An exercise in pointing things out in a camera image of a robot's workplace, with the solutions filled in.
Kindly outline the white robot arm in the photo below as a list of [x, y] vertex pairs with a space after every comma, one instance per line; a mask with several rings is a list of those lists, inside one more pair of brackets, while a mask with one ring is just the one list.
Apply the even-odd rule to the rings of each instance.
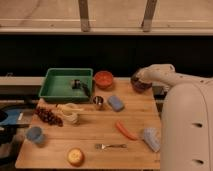
[[177, 73], [172, 64], [153, 64], [139, 69], [136, 77], [145, 83], [162, 82], [168, 86], [175, 86], [181, 83], [201, 83], [213, 85], [213, 77], [199, 77]]

